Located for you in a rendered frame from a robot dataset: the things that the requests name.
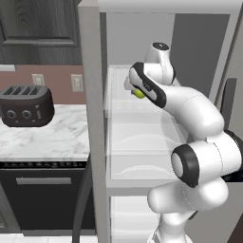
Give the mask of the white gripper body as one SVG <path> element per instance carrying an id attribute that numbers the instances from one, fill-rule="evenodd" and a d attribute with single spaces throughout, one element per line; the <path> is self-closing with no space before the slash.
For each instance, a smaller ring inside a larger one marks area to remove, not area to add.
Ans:
<path id="1" fill-rule="evenodd" d="M 130 83 L 129 76 L 126 76 L 126 78 L 125 78 L 125 81 L 124 81 L 124 88 L 125 88 L 126 90 L 130 90 L 130 91 L 133 90 L 133 85 L 131 85 L 131 83 Z"/>

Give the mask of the grey fridge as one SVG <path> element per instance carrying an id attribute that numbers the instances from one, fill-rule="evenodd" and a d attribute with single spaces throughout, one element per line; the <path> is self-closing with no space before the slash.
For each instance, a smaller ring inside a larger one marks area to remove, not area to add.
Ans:
<path id="1" fill-rule="evenodd" d="M 110 199 L 112 196 L 146 196 L 151 189 L 175 180 L 113 180 L 107 157 L 107 106 L 113 101 L 148 101 L 137 98 L 124 88 L 130 67 L 145 60 L 149 47 L 162 42 L 172 50 L 175 15 L 172 12 L 181 0 L 98 0 L 100 11 L 102 76 L 103 76 L 103 131 L 106 171 L 106 204 L 111 243 Z M 228 78 L 229 63 L 222 78 L 219 104 Z M 229 189 L 224 204 L 208 211 L 199 211 L 188 220 L 184 231 L 193 243 L 230 243 L 230 237 L 243 214 L 243 169 L 223 177 Z"/>

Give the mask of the grey open fridge door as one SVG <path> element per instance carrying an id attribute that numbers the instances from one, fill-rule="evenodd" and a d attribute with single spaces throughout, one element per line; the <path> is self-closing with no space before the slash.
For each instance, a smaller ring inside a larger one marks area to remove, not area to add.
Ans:
<path id="1" fill-rule="evenodd" d="M 103 76 L 98 0 L 82 0 L 78 5 L 78 13 L 98 243 L 110 243 L 106 204 Z"/>

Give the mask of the clear fridge drawer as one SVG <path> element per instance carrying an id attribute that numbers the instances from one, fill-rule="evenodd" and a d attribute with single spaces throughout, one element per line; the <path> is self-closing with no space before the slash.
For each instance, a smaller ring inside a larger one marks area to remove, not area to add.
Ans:
<path id="1" fill-rule="evenodd" d="M 188 132 L 148 101 L 118 100 L 107 106 L 107 157 L 113 180 L 175 180 L 172 151 Z"/>

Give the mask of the grey fridge door dark panel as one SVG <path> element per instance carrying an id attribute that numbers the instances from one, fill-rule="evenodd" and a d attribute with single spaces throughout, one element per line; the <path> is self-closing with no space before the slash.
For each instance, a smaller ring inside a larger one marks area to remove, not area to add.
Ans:
<path id="1" fill-rule="evenodd" d="M 219 104 L 242 9 L 243 0 L 181 0 L 172 11 L 171 59 L 178 81 L 200 91 L 214 104 Z"/>

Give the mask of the white fridge drawer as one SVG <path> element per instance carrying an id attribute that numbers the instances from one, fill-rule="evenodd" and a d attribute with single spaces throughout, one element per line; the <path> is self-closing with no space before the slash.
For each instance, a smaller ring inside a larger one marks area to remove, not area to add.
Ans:
<path id="1" fill-rule="evenodd" d="M 146 196 L 112 196 L 111 243 L 146 243 L 159 224 Z"/>

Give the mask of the black four-slot toaster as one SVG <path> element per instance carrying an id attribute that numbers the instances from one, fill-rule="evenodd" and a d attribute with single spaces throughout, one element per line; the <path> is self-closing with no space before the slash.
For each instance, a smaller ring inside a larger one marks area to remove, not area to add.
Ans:
<path id="1" fill-rule="evenodd" d="M 0 91 L 0 118 L 8 127 L 42 127 L 54 113 L 52 94 L 45 85 L 11 85 Z"/>

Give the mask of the dark wood cupboard door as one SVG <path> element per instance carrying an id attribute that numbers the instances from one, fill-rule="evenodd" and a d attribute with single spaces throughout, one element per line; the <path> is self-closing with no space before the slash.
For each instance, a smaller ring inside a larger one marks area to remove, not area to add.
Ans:
<path id="1" fill-rule="evenodd" d="M 0 65 L 80 65 L 82 0 L 0 0 Z"/>

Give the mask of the black dishwasher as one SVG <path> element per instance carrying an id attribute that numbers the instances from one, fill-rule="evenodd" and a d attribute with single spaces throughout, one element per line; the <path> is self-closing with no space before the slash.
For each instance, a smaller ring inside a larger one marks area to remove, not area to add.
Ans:
<path id="1" fill-rule="evenodd" d="M 0 184 L 25 236 L 72 235 L 86 161 L 1 161 Z M 18 185 L 17 178 L 71 178 L 70 185 Z M 92 188 L 81 234 L 96 233 Z"/>

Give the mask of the dark grey base cupboard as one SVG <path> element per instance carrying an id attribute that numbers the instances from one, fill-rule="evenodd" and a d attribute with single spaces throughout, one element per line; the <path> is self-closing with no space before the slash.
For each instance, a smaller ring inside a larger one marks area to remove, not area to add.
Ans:
<path id="1" fill-rule="evenodd" d="M 0 184 L 0 234 L 18 234 L 20 227 Z"/>

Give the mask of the large white wall outlet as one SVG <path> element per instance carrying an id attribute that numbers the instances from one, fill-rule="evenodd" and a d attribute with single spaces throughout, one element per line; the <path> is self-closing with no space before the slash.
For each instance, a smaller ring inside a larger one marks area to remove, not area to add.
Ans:
<path id="1" fill-rule="evenodd" d="M 73 92 L 83 92 L 84 91 L 84 81 L 83 81 L 82 74 L 72 74 L 71 83 L 72 83 Z"/>

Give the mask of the small white wall outlet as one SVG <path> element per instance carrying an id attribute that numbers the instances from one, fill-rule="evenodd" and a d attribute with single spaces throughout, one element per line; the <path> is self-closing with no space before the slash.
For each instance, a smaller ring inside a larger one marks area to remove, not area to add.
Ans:
<path id="1" fill-rule="evenodd" d="M 33 80 L 34 84 L 38 84 L 38 85 L 44 85 L 45 84 L 45 79 L 44 79 L 43 74 L 33 74 L 32 80 Z"/>

